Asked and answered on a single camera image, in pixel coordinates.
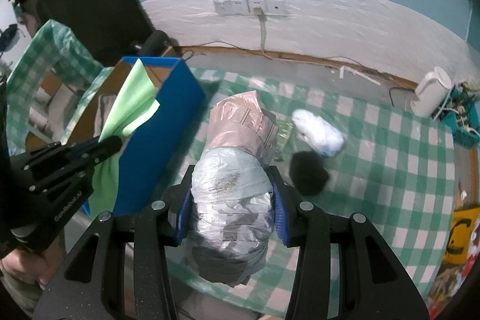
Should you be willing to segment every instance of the checkered floor covering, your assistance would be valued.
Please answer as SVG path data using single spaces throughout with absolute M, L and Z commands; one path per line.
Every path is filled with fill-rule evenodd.
M 387 105 L 373 105 L 317 88 L 264 77 L 192 69 L 208 98 L 163 175 L 160 188 L 179 183 L 189 164 L 200 158 L 206 140 L 209 109 L 221 99 L 258 90 L 265 109 L 279 119 L 307 109 L 321 115 L 343 134 L 346 145 L 326 160 L 327 188 L 308 198 L 341 216 L 365 214 L 393 248 L 419 291 L 426 295 L 440 265 L 453 212 L 454 150 L 450 129 Z M 291 155 L 307 146 L 292 136 L 279 167 L 285 181 Z M 169 249 L 169 272 L 189 286 L 235 305 L 285 316 L 298 258 L 273 234 L 267 263 L 248 285 L 230 288 L 194 275 L 184 264 L 182 247 Z M 338 311 L 338 249 L 331 251 L 329 316 Z

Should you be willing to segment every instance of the white wall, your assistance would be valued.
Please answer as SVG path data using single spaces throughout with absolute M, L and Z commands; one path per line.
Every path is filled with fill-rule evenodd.
M 0 29 L 4 31 L 8 28 L 9 24 L 15 23 L 17 23 L 17 20 L 15 18 L 13 6 L 8 0 L 0 0 Z M 19 25 L 19 29 L 24 33 L 25 37 L 22 33 L 18 32 L 13 40 L 13 45 L 7 48 L 0 59 L 1 62 L 6 64 L 12 62 L 12 67 L 14 67 L 18 60 L 20 60 L 20 57 L 22 57 L 23 52 L 32 40 L 26 31 L 25 26 Z
M 387 0 L 286 0 L 288 16 L 269 16 L 266 50 L 347 56 L 366 67 L 419 82 L 434 66 L 457 77 L 480 76 L 480 54 L 427 16 Z M 226 41 L 260 48 L 256 16 L 219 16 L 213 0 L 142 3 L 157 29 L 180 45 Z

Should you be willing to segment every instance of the person's hand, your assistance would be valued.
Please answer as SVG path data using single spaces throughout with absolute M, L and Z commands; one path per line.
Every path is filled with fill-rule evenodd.
M 60 238 L 56 238 L 41 254 L 33 254 L 24 250 L 14 250 L 1 262 L 6 272 L 26 283 L 41 285 L 49 283 L 55 271 L 65 258 L 65 250 Z

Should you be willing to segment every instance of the green towel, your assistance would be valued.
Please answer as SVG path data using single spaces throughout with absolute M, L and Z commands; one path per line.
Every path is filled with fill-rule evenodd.
M 128 137 L 148 121 L 160 107 L 156 93 L 157 89 L 138 59 L 118 93 L 99 141 L 110 136 Z M 119 189 L 119 158 L 117 153 L 95 167 L 94 191 L 88 199 L 92 219 L 100 212 L 113 211 Z

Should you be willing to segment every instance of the yellow bag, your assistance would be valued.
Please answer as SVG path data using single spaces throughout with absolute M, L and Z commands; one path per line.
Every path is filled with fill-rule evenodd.
M 453 213 L 452 228 L 442 262 L 466 264 L 470 235 L 479 214 L 480 207 Z

